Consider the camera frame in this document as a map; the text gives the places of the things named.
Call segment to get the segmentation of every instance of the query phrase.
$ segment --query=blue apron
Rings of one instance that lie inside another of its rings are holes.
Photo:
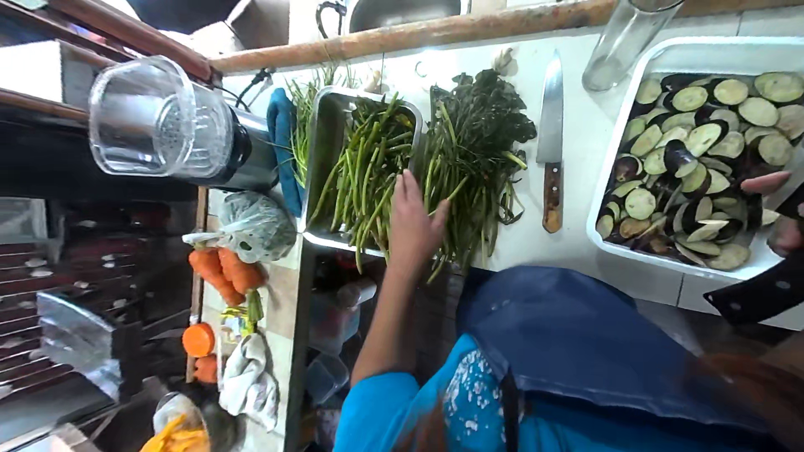
[[[766,431],[758,417],[715,400],[722,380],[693,373],[695,357],[612,286],[550,267],[474,273],[457,328],[474,337],[500,382],[508,450],[517,450],[522,392]]]

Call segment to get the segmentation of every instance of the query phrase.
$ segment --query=white cloth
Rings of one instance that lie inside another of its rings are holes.
[[[226,361],[219,404],[232,416],[245,414],[270,432],[277,426],[279,388],[266,369],[267,363],[265,337],[244,337]]]

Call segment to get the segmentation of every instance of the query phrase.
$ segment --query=yellow cloth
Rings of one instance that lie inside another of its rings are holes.
[[[140,449],[140,452],[208,452],[209,437],[203,429],[184,430],[178,427],[187,415],[182,414],[165,425],[161,432]]]

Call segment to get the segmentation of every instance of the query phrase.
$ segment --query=stainless steel tray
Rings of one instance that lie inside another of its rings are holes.
[[[746,280],[776,265],[781,258],[767,245],[770,231],[760,231],[751,241],[751,258],[746,265],[733,271],[705,269],[687,265],[666,257],[631,251],[628,247],[601,239],[595,230],[597,215],[605,196],[614,159],[628,122],[637,88],[642,80],[653,75],[688,72],[757,76],[763,72],[804,72],[804,39],[762,37],[685,37],[668,39],[645,52],[634,69],[626,98],[614,125],[601,176],[592,199],[592,210],[586,223],[589,239],[607,253],[635,259],[696,276],[734,282]]]
[[[343,148],[343,135],[347,116],[355,109],[355,101],[359,98],[381,101],[379,94],[358,91],[356,89],[327,86],[318,92],[313,99],[313,121],[310,131],[310,151],[307,156],[307,180],[305,198],[301,206],[300,229],[302,235],[311,243],[322,246],[348,249],[355,251],[349,245],[351,234],[345,232],[330,232],[332,214],[320,215],[315,224],[308,224],[313,214],[321,190],[324,188],[326,177],[330,175],[332,167],[338,161],[338,155]],[[421,112],[410,102],[400,101],[400,108],[413,126],[413,154],[420,151],[421,140]],[[378,249],[364,249],[364,252],[374,256],[383,256]]]

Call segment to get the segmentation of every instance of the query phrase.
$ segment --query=white tray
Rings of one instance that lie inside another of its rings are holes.
[[[781,258],[767,245],[770,235],[770,231],[767,229],[769,228],[760,231],[753,238],[750,245],[751,259],[748,263],[739,269],[728,272],[705,269],[654,254],[631,251],[626,246],[603,241],[595,230],[614,159],[617,157],[617,150],[620,147],[626,122],[628,122],[631,105],[634,103],[637,88],[644,78],[654,73],[688,72],[756,76],[771,71],[804,72],[804,39],[684,37],[668,39],[648,50],[634,69],[634,77],[631,79],[626,98],[614,125],[600,180],[597,182],[597,188],[592,198],[592,211],[586,222],[586,233],[589,239],[607,253],[658,265],[666,269],[728,282],[750,279],[776,265]],[[797,152],[802,152],[800,146],[796,149]]]

